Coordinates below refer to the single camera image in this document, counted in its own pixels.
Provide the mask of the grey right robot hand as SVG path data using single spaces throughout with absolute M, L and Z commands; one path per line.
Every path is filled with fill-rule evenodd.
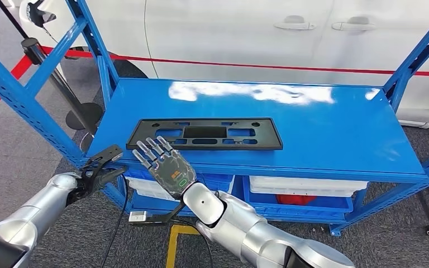
M 172 198 L 180 200 L 197 181 L 196 172 L 188 161 L 163 137 L 138 140 L 133 155 Z

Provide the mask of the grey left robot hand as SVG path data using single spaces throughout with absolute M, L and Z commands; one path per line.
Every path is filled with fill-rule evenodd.
M 127 166 L 123 166 L 118 169 L 86 169 L 82 172 L 82 178 L 84 180 L 86 189 L 89 192 L 95 192 L 102 189 L 106 183 L 114 180 L 116 177 L 122 175 L 127 170 Z

